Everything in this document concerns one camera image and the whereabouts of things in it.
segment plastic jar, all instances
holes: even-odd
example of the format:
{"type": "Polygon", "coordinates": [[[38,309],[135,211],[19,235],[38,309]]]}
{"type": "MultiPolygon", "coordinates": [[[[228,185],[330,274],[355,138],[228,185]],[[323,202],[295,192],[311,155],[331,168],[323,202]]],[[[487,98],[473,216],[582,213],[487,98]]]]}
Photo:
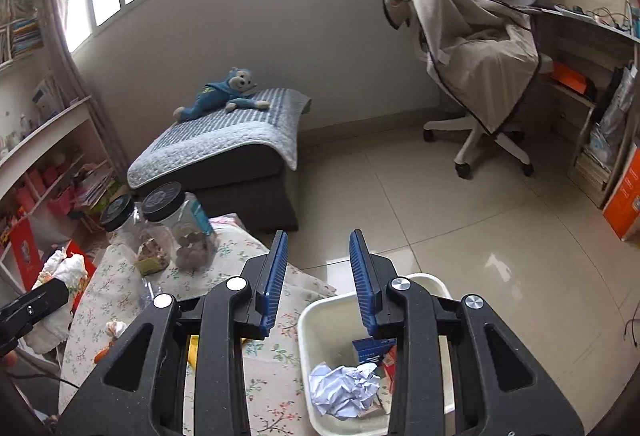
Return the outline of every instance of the plastic jar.
{"type": "Polygon", "coordinates": [[[152,235],[130,194],[118,196],[108,205],[100,225],[136,254],[133,264],[143,277],[169,266],[169,254],[152,235]]]}
{"type": "Polygon", "coordinates": [[[210,265],[216,250],[216,235],[195,195],[169,182],[150,193],[142,202],[149,222],[167,227],[178,245],[175,266],[194,270],[210,265]]]}

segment striped blanket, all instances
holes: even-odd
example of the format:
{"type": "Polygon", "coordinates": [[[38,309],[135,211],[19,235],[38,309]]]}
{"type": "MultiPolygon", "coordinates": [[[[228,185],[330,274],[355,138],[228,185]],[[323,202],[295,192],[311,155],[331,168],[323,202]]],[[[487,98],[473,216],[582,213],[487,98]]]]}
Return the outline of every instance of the striped blanket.
{"type": "Polygon", "coordinates": [[[295,170],[298,165],[298,120],[309,102],[305,95],[290,89],[273,88],[251,95],[271,103],[267,111],[236,109],[214,111],[194,121],[173,124],[131,164],[129,187],[150,181],[219,155],[241,145],[270,145],[295,170]]]}

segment floral tablecloth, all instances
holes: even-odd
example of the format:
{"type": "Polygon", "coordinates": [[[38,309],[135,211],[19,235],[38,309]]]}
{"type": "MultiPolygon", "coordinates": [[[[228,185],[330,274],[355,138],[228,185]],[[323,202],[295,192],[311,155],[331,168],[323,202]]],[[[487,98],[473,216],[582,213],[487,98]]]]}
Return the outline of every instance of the floral tablecloth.
{"type": "MultiPolygon", "coordinates": [[[[238,275],[247,259],[267,253],[260,241],[228,218],[213,219],[219,248],[213,264],[203,271],[184,272],[171,264],[150,278],[162,291],[189,299],[206,294],[231,275],[238,275]]],[[[140,274],[128,249],[111,245],[87,287],[71,325],[62,378],[80,386],[94,369],[94,356],[111,338],[108,321],[130,323],[140,313],[140,274]]],[[[296,324],[304,308],[334,295],[335,289],[289,265],[282,287],[276,325],[267,340],[248,340],[242,346],[244,379],[252,434],[315,435],[306,413],[296,324]]],[[[193,434],[194,371],[188,366],[184,400],[184,433],[193,434]]],[[[59,409],[65,409],[76,390],[60,386],[59,409]]]]}

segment plush toy foot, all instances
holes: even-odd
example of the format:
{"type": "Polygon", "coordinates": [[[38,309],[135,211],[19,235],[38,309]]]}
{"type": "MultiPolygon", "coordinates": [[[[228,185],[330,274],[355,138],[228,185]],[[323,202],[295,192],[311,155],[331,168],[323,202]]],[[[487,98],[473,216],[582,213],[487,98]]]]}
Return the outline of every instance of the plush toy foot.
{"type": "Polygon", "coordinates": [[[184,111],[184,107],[183,106],[181,106],[180,108],[177,108],[174,111],[174,120],[176,122],[180,122],[180,117],[181,117],[183,111],[184,111]]]}

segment black jar lid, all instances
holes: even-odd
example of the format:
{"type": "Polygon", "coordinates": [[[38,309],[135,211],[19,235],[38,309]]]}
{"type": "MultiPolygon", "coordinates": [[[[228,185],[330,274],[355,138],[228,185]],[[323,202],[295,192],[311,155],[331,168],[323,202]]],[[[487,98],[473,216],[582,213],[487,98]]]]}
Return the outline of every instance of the black jar lid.
{"type": "Polygon", "coordinates": [[[136,203],[133,201],[131,194],[118,196],[102,211],[100,225],[107,232],[113,232],[124,225],[124,222],[133,214],[135,207],[136,203]]]}
{"type": "Polygon", "coordinates": [[[176,181],[171,181],[148,194],[142,202],[142,213],[147,220],[157,223],[176,212],[183,202],[182,186],[176,181]]]}

